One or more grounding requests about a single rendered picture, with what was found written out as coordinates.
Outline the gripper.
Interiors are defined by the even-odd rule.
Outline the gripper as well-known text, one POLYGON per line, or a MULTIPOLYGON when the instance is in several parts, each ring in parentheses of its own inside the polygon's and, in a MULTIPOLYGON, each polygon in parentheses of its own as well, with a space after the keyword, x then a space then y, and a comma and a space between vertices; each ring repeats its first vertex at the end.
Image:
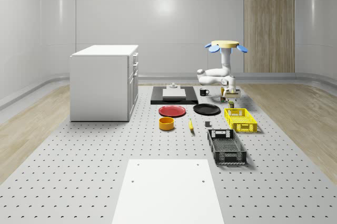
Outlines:
POLYGON ((241 91, 239 89, 237 89, 236 91, 234 92, 231 92, 229 90, 225 90, 223 92, 223 97, 224 98, 227 98, 227 99, 230 99, 230 98, 234 98, 234 99, 237 99, 237 98, 240 98, 241 97, 241 91))

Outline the yellow basket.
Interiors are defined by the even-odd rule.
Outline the yellow basket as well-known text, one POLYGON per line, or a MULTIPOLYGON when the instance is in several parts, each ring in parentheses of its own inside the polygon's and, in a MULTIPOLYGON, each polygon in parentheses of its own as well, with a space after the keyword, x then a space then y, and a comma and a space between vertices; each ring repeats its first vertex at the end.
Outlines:
POLYGON ((237 132, 257 132, 257 122, 246 108, 226 108, 224 117, 229 127, 237 132))

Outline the black plate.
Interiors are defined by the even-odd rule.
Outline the black plate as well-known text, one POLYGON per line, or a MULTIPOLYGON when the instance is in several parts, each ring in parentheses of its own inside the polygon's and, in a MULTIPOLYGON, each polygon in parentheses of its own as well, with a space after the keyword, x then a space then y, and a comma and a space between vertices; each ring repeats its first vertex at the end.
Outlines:
POLYGON ((200 115, 213 116, 221 113, 218 106, 213 104, 197 104, 193 106, 193 110, 200 115))

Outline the dark grey basket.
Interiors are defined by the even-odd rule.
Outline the dark grey basket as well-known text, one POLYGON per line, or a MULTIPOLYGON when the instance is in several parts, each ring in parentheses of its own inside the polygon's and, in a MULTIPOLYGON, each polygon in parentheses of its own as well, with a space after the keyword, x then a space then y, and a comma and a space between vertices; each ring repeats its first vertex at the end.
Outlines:
POLYGON ((208 129, 207 138, 217 164, 246 163, 246 149, 233 129, 208 129))

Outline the red plate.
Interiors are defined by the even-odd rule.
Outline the red plate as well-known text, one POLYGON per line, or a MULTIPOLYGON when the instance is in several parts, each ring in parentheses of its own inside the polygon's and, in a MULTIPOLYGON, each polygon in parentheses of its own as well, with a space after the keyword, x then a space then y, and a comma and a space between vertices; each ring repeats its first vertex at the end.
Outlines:
POLYGON ((158 112, 164 117, 181 117, 186 114, 185 108, 178 105, 167 105, 160 107, 158 112))

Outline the yellow bowl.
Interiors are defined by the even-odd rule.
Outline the yellow bowl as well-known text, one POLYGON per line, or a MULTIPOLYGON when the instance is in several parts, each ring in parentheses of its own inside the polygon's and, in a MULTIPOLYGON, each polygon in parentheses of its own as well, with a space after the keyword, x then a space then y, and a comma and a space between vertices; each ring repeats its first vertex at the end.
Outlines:
POLYGON ((174 128, 174 119, 172 117, 162 117, 159 119, 159 129, 169 131, 174 128))

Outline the black stove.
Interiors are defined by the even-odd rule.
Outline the black stove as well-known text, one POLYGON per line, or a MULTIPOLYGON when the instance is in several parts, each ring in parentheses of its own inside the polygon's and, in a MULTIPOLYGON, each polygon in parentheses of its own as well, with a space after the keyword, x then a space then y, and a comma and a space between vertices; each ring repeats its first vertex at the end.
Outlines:
POLYGON ((165 87, 154 86, 151 105, 195 105, 197 96, 192 86, 181 86, 174 83, 165 87))

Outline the white board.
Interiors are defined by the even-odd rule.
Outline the white board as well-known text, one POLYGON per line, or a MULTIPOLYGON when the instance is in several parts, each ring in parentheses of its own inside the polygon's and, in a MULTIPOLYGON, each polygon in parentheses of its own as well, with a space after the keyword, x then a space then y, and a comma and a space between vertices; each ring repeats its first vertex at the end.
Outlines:
POLYGON ((131 159, 112 224, 224 224, 206 159, 131 159))

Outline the white cabinet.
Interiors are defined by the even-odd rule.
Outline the white cabinet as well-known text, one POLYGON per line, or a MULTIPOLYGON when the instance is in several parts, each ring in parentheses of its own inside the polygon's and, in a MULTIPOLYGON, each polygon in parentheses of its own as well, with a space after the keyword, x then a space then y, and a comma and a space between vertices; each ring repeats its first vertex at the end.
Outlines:
POLYGON ((70 56, 70 120, 129 121, 138 97, 138 46, 93 45, 70 56))

